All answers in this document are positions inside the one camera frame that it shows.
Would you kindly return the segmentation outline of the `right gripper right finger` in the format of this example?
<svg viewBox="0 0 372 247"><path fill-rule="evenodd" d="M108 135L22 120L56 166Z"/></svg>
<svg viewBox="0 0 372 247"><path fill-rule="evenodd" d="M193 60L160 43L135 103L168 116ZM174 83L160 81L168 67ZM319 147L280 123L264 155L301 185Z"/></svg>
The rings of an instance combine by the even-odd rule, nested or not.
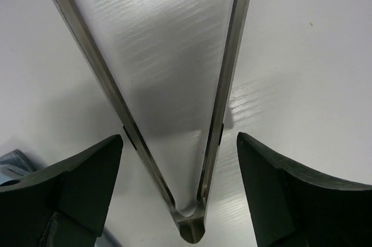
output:
<svg viewBox="0 0 372 247"><path fill-rule="evenodd" d="M258 246L370 246L371 186L298 163L246 133L238 161Z"/></svg>

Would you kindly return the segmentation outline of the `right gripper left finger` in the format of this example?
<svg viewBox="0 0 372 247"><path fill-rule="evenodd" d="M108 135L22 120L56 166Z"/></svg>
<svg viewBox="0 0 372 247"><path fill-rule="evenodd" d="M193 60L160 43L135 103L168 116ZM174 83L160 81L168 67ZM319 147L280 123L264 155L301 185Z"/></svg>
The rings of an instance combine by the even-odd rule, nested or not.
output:
<svg viewBox="0 0 372 247"><path fill-rule="evenodd" d="M102 236L123 140L88 149L1 185L1 246L94 246Z"/></svg>

